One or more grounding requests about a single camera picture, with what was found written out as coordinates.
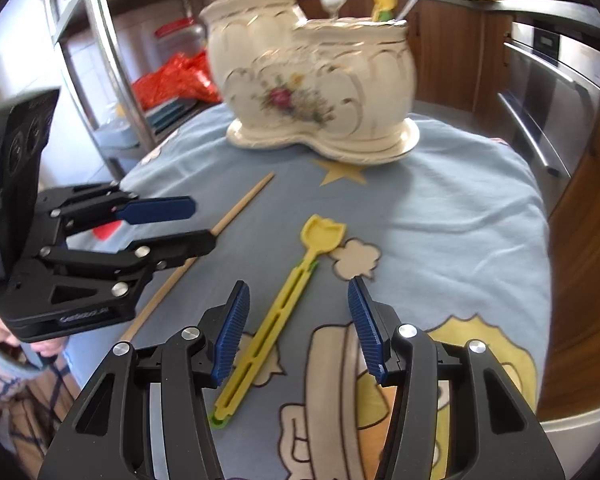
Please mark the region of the person's left hand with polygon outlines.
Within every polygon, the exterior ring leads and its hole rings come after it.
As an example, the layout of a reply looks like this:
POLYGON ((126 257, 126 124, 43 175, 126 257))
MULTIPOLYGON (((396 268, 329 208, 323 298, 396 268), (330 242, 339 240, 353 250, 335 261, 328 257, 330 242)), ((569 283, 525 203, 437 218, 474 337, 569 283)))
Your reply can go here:
MULTIPOLYGON (((52 356, 58 356, 64 351, 68 344, 68 337, 60 337, 54 339, 47 339, 38 342, 32 342, 31 349, 44 356, 44 358, 51 358, 52 356)), ((6 327, 0 318, 0 344, 8 344, 11 347, 18 347, 21 341, 6 327)))

